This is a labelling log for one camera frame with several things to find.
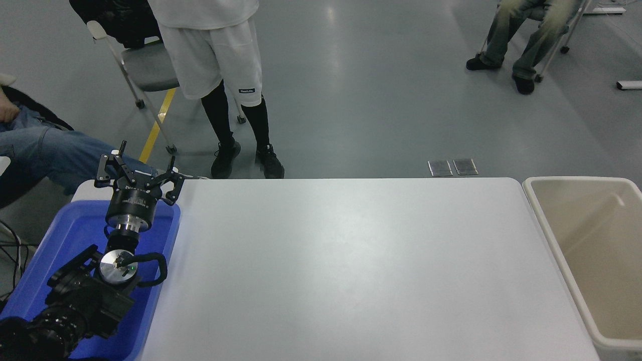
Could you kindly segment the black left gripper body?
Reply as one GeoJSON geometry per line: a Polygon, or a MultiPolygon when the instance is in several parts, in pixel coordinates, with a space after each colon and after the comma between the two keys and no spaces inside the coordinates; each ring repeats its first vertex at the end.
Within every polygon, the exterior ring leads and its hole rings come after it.
{"type": "Polygon", "coordinates": [[[114,192],[106,211],[108,224],[120,224],[124,216],[136,217],[145,224],[151,224],[158,199],[163,198],[161,186],[146,177],[135,179],[134,185],[123,176],[113,185],[114,192]]]}

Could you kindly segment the person's hand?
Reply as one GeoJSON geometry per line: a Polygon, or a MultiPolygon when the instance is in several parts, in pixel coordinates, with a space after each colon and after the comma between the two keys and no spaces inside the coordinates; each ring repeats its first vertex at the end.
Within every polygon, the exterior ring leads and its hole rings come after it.
{"type": "Polygon", "coordinates": [[[1,94],[1,123],[11,123],[18,117],[20,109],[14,105],[4,94],[1,94]]]}

